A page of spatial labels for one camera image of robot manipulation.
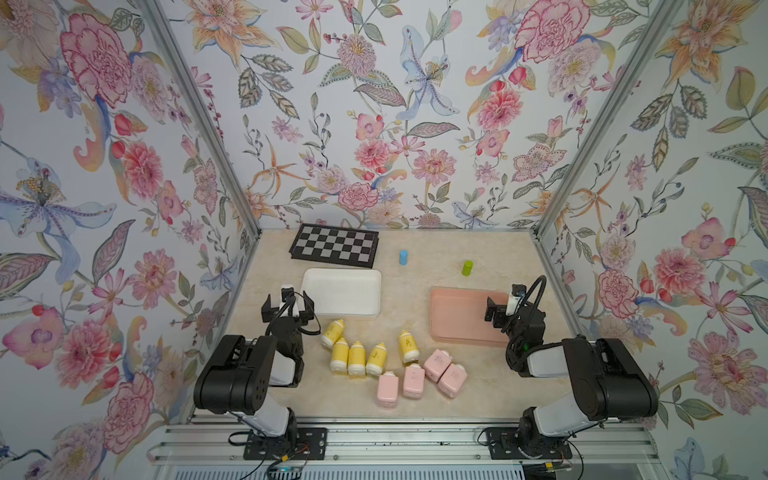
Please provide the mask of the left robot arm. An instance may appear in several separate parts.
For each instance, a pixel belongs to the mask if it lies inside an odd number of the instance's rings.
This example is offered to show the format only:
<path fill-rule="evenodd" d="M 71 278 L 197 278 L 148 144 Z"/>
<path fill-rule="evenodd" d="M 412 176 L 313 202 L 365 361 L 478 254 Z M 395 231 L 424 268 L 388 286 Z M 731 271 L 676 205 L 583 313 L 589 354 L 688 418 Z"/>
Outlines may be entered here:
<path fill-rule="evenodd" d="M 214 414 L 229 414 L 266 440 L 295 442 L 299 438 L 295 413 L 280 405 L 269 389 L 296 388 L 305 362 L 303 338 L 316 320 L 315 303 L 304 291 L 281 290 L 281 303 L 267 299 L 261 307 L 265 333 L 253 339 L 227 334 L 221 338 L 194 392 L 194 405 Z"/>

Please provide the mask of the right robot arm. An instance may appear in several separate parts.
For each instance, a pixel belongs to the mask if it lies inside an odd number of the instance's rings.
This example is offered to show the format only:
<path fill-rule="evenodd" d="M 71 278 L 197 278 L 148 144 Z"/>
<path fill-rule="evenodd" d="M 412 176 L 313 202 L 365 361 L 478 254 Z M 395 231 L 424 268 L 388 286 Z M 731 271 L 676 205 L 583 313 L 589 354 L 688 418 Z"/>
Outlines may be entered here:
<path fill-rule="evenodd" d="M 522 300 L 514 308 L 487 300 L 485 320 L 508 337 L 508 367 L 526 378 L 565 378 L 570 392 L 560 399 L 526 409 L 517 438 L 532 447 L 564 441 L 605 420 L 654 416 L 658 394 L 617 338 L 588 340 L 579 335 L 545 343 L 545 314 Z"/>

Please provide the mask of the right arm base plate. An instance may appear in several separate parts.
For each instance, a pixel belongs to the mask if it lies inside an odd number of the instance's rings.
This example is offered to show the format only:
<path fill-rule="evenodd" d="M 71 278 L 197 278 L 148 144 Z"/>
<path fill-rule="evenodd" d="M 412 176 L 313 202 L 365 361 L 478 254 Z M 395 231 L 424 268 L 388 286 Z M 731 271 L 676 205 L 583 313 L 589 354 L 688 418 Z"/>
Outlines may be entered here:
<path fill-rule="evenodd" d="M 564 438 L 542 437 L 520 432 L 517 427 L 488 427 L 480 434 L 492 460 L 571 460 L 572 450 Z"/>

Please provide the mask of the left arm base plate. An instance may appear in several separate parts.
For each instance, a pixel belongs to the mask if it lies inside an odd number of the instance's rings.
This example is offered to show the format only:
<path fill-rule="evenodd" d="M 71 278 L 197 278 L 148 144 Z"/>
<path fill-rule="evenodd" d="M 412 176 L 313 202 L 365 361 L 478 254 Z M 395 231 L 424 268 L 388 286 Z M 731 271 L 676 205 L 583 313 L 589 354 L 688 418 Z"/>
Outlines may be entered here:
<path fill-rule="evenodd" d="M 328 445 L 326 428 L 288 429 L 280 437 L 267 437 L 251 432 L 246 441 L 243 459 L 246 461 L 278 460 L 288 457 L 298 460 L 324 460 Z"/>

